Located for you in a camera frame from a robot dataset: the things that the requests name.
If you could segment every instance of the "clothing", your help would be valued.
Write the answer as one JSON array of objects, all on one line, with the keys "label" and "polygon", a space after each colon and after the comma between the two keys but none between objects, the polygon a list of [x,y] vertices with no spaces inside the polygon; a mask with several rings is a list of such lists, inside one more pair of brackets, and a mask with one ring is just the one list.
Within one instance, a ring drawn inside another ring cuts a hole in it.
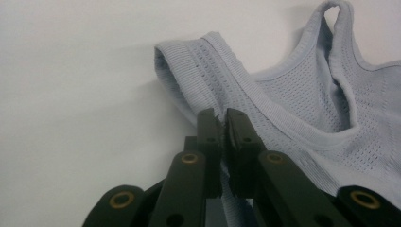
[{"label": "clothing", "polygon": [[[331,33],[324,12],[339,6]],[[401,207],[401,61],[371,65],[360,55],[348,2],[327,1],[287,61],[251,76],[216,32],[158,44],[155,68],[176,105],[196,124],[214,108],[245,112],[267,149],[289,155],[321,190],[370,188]],[[229,226],[244,226],[242,200],[223,174]]]}]

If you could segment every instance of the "white surface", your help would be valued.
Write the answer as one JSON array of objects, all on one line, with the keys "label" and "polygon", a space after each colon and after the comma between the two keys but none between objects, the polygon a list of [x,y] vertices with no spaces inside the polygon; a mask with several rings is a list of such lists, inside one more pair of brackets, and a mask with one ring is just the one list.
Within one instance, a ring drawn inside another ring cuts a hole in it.
[{"label": "white surface", "polygon": [[[257,72],[320,2],[1,1],[0,226],[80,226],[109,189],[166,176],[195,129],[157,81],[155,44],[219,31]],[[365,59],[401,59],[401,2],[351,2]]]}]

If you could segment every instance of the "neckline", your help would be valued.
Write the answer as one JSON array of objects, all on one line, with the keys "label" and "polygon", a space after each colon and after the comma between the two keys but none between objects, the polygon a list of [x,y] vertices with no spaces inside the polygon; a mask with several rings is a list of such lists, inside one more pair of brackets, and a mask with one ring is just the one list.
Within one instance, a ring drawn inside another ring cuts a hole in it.
[{"label": "neckline", "polygon": [[203,37],[204,40],[216,49],[244,93],[253,102],[255,107],[271,121],[271,123],[288,137],[301,143],[305,147],[322,151],[340,147],[345,142],[354,138],[360,128],[360,125],[357,122],[357,106],[354,95],[350,84],[340,71],[340,62],[338,60],[338,57],[340,56],[339,51],[341,41],[344,38],[344,35],[346,35],[344,29],[348,29],[347,23],[352,23],[351,6],[349,6],[348,3],[341,1],[328,1],[322,3],[308,21],[301,41],[288,57],[288,60],[274,67],[272,71],[270,71],[271,75],[280,75],[284,70],[288,70],[289,68],[292,69],[301,63],[317,42],[324,13],[328,9],[336,6],[340,7],[340,12],[335,24],[335,34],[332,42],[333,52],[330,54],[329,60],[331,64],[330,70],[332,71],[332,74],[335,74],[333,75],[333,78],[339,82],[349,105],[350,128],[344,131],[325,132],[319,130],[298,118],[296,115],[288,112],[282,106],[273,102],[262,91],[218,33],[212,32]]}]

